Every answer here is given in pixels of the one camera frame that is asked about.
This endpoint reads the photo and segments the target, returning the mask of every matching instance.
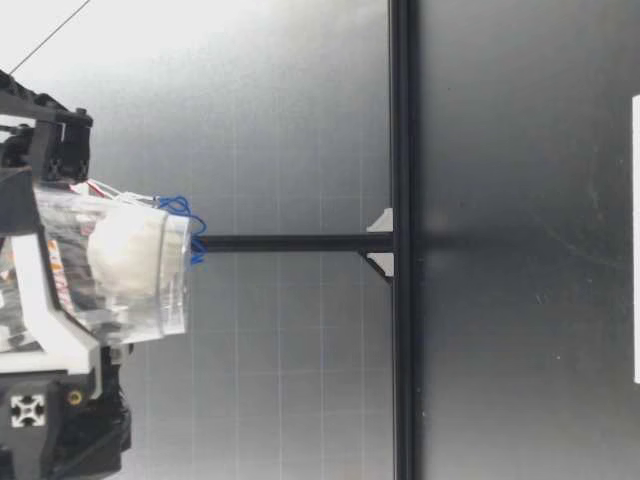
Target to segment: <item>black metal rod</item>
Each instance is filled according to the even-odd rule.
[[[355,235],[213,235],[201,237],[209,253],[222,252],[391,252],[391,233]]]
[[[417,480],[415,463],[414,270],[410,100],[411,0],[389,0],[391,177],[394,209],[393,371],[395,479]]]

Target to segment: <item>horizontal black rod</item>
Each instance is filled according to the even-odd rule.
[[[212,235],[200,237],[209,253],[392,252],[391,233],[355,235]]]

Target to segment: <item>black cable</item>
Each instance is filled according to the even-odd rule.
[[[80,5],[71,15],[69,15],[60,25],[58,25],[55,28],[55,30],[53,30],[53,32],[51,32],[49,35],[47,35],[47,37],[42,42],[40,42],[36,48],[31,50],[31,52],[26,57],[24,57],[22,59],[22,61],[20,61],[20,63],[18,63],[18,65],[13,67],[13,70],[11,70],[9,72],[9,75],[13,75],[16,72],[16,70],[18,70],[22,65],[24,65],[27,62],[27,60],[29,60],[31,57],[33,57],[38,52],[38,50],[40,50],[42,47],[44,47],[47,44],[47,42],[54,37],[54,35],[56,33],[58,33],[60,30],[62,30],[62,28],[67,23],[69,23],[73,19],[73,17],[75,17],[77,14],[79,14],[84,7],[89,5],[90,2],[91,2],[91,0],[86,0],[82,5]]]

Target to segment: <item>blue wire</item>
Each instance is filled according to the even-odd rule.
[[[182,195],[175,197],[156,197],[156,201],[158,202],[156,205],[157,208],[166,210],[172,215],[187,217],[199,224],[199,228],[191,233],[191,265],[204,263],[207,249],[202,244],[200,237],[207,231],[207,222],[191,212],[189,200]]]

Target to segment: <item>vertical black bar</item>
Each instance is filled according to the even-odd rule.
[[[394,209],[393,362],[395,478],[413,480],[413,255],[409,2],[389,0],[391,177]]]

